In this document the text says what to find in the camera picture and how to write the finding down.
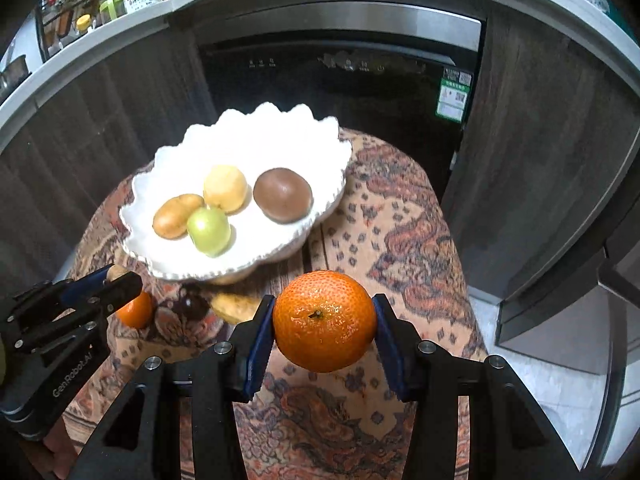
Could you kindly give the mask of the dark plum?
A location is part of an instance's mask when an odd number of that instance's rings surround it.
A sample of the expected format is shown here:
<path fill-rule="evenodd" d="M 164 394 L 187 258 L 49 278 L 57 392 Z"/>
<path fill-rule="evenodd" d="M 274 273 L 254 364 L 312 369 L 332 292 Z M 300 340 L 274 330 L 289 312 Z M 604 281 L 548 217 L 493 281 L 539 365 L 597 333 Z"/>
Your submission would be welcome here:
<path fill-rule="evenodd" d="M 197 289 L 182 288 L 179 292 L 177 312 L 187 321 L 200 322 L 209 314 L 210 307 Z"/>

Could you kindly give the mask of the yellow banana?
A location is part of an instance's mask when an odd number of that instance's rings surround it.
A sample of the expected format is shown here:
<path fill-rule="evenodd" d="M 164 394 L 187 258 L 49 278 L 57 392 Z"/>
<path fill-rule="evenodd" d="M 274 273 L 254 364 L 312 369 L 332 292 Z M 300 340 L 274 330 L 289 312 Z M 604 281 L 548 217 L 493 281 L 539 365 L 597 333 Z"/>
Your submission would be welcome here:
<path fill-rule="evenodd" d="M 260 298 L 218 292 L 209 301 L 212 310 L 230 325 L 238 325 L 254 318 Z"/>

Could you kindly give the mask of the orange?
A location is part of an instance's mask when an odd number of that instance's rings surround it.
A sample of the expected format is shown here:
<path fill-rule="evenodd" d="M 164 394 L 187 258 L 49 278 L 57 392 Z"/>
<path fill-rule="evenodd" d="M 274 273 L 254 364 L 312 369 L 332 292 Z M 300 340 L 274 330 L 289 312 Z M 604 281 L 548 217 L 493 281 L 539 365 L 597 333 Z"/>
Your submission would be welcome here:
<path fill-rule="evenodd" d="M 289 361 L 310 372 L 333 373 L 363 357 L 378 318 L 372 298 L 357 281 L 320 270 L 282 290 L 272 324 L 278 349 Z"/>

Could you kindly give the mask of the green apple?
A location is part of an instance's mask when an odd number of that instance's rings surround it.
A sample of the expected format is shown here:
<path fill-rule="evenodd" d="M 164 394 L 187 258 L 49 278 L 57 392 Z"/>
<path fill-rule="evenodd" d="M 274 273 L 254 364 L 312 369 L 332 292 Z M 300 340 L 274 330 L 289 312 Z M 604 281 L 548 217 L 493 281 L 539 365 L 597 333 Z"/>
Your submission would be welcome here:
<path fill-rule="evenodd" d="M 198 208 L 186 222 L 186 230 L 194 246 L 211 257 L 227 248 L 232 235 L 227 215 L 217 207 Z"/>

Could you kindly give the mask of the yellow round pear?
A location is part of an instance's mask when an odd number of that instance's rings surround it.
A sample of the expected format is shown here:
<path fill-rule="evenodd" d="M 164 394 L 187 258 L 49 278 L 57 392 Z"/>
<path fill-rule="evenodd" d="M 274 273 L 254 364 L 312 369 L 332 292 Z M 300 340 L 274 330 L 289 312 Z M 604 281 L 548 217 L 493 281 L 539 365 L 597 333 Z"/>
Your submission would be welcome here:
<path fill-rule="evenodd" d="M 206 205 L 217 207 L 226 214 L 233 214 L 241 209 L 246 194 L 246 179 L 235 166 L 214 167 L 204 182 L 203 198 Z"/>

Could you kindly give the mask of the brown kiwi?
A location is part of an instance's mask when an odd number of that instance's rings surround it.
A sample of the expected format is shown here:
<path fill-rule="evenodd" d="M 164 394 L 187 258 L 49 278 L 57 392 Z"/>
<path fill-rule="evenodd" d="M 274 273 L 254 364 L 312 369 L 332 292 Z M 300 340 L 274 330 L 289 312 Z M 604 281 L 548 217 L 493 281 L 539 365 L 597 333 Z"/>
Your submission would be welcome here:
<path fill-rule="evenodd" d="M 253 198 L 262 212 L 277 223 L 303 219 L 314 203 L 309 183 L 288 168 L 263 172 L 255 182 Z"/>

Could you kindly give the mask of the patterned paisley tablecloth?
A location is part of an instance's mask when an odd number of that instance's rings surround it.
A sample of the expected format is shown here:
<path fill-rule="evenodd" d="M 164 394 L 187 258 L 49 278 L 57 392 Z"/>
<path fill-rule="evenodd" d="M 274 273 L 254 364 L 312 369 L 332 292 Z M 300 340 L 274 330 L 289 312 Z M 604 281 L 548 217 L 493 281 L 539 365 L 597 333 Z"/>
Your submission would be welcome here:
<path fill-rule="evenodd" d="M 227 292 L 262 298 L 308 271 L 341 272 L 370 294 L 385 295 L 423 338 L 454 356 L 485 359 L 457 249 L 426 173 L 372 136 L 352 130 L 341 136 L 352 144 L 352 158 L 336 211 L 291 258 L 261 266 Z M 231 333 L 212 308 L 200 322 L 176 310 L 182 288 L 197 289 L 208 303 L 222 288 L 152 276 L 143 287 L 153 300 L 152 322 L 132 330 L 110 318 L 111 356 L 65 413 L 76 446 L 87 442 L 144 359 L 189 359 Z M 273 352 L 262 388 L 234 412 L 252 479 L 397 479 L 416 414 L 388 388 L 375 350 L 349 368 L 320 375 Z"/>

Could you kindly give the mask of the white scalloped fruit bowl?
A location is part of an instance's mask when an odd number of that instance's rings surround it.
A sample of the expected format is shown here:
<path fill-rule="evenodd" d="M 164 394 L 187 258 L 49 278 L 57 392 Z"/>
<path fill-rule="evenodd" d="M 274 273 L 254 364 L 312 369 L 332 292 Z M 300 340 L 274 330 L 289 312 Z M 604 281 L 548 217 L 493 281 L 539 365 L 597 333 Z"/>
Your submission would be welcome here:
<path fill-rule="evenodd" d="M 122 249 L 166 281 L 233 283 L 288 258 L 341 201 L 352 144 L 298 104 L 225 110 L 159 148 L 119 211 Z"/>

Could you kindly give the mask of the yellow capped bottle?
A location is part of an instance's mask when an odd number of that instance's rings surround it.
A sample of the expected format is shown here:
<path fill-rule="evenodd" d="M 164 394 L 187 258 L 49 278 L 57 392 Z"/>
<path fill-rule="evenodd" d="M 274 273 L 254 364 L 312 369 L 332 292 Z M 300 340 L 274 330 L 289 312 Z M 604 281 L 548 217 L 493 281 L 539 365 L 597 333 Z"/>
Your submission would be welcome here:
<path fill-rule="evenodd" d="M 79 37 L 93 30 L 93 19 L 90 14 L 82 14 L 76 21 L 76 32 Z"/>

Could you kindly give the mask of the green capped bottle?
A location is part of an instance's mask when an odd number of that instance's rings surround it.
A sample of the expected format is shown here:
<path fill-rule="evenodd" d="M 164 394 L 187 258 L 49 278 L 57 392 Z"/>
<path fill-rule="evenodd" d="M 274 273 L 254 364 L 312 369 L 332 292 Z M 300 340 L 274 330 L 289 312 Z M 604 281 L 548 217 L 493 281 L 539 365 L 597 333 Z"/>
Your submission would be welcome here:
<path fill-rule="evenodd" d="M 102 24 L 111 23 L 126 14 L 124 2 L 122 0 L 101 0 L 99 14 Z"/>

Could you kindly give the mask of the green energy label sticker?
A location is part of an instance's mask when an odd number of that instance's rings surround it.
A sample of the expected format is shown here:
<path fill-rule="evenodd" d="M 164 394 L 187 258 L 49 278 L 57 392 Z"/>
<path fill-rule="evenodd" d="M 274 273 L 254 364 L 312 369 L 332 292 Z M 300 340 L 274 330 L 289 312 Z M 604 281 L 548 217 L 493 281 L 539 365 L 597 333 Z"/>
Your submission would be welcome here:
<path fill-rule="evenodd" d="M 440 80 L 436 115 L 461 124 L 470 100 L 472 82 L 472 73 L 445 67 Z"/>

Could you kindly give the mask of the black built-in dishwasher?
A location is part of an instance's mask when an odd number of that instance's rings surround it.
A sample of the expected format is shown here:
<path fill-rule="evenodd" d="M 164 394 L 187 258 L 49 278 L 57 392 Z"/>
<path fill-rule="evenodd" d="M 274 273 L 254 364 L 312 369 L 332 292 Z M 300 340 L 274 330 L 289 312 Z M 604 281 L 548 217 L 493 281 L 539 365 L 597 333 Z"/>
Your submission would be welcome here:
<path fill-rule="evenodd" d="M 307 105 L 413 158 L 444 194 L 480 66 L 484 24 L 411 4 L 292 4 L 221 18 L 196 34 L 217 110 Z M 445 67 L 473 74 L 463 122 L 436 115 Z"/>

